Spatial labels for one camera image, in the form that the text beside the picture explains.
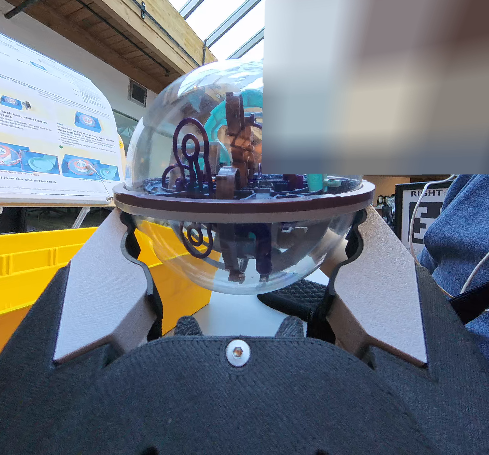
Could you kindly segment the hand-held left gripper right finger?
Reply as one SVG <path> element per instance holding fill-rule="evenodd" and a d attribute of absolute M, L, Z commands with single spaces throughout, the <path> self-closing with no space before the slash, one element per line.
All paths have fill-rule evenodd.
<path fill-rule="evenodd" d="M 308 337 L 363 356 L 373 345 L 416 366 L 427 363 L 414 259 L 373 206 L 352 231 L 355 255 L 335 259 L 328 291 L 308 323 Z"/>

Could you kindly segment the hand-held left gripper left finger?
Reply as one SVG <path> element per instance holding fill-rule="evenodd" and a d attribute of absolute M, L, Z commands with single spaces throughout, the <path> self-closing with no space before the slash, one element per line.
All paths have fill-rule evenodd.
<path fill-rule="evenodd" d="M 162 302 L 139 251 L 131 217 L 114 209 L 70 261 L 54 362 L 162 336 Z"/>

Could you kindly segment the clear maze ball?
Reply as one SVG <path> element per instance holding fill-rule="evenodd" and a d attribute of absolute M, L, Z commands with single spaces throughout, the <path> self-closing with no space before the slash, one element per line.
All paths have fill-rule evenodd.
<path fill-rule="evenodd" d="M 115 203 L 156 256 L 215 292 L 268 293 L 301 280 L 372 201 L 362 176 L 266 174 L 263 61 L 201 66 L 139 120 Z"/>

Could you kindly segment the person's right forearm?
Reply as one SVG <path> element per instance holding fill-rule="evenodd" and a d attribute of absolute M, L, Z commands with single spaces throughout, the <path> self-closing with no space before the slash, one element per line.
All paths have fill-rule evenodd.
<path fill-rule="evenodd" d="M 459 175 L 442 210 L 424 236 L 419 254 L 438 286 L 459 295 L 471 272 L 488 253 L 488 175 Z"/>

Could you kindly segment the yellow plastic bin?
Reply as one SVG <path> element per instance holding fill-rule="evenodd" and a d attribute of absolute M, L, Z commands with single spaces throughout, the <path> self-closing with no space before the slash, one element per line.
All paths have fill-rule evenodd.
<path fill-rule="evenodd" d="M 96 231 L 95 227 L 1 235 L 1 349 L 25 318 L 59 268 L 64 267 Z M 163 304 L 162 333 L 180 317 L 198 312 L 210 302 L 211 291 L 161 263 L 150 240 L 140 231 L 139 260 L 150 270 Z"/>

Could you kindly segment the black quilted pad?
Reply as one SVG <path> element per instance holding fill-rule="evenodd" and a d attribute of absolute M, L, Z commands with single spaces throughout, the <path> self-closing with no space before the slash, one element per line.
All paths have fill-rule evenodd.
<path fill-rule="evenodd" d="M 258 294 L 257 298 L 278 312 L 308 322 L 326 292 L 327 286 L 303 279 L 274 292 Z"/>

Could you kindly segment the printed instruction sheet board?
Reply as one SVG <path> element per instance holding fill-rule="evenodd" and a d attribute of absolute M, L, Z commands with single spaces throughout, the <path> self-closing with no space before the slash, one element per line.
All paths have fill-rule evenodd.
<path fill-rule="evenodd" d="M 82 74 L 1 34 L 1 206 L 113 206 L 123 145 Z"/>

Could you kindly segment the wall vent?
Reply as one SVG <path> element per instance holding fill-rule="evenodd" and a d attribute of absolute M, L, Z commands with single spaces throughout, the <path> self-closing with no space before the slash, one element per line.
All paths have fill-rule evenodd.
<path fill-rule="evenodd" d="M 140 85 L 135 80 L 129 80 L 128 100 L 142 107 L 146 107 L 147 95 L 148 89 L 146 87 Z"/>

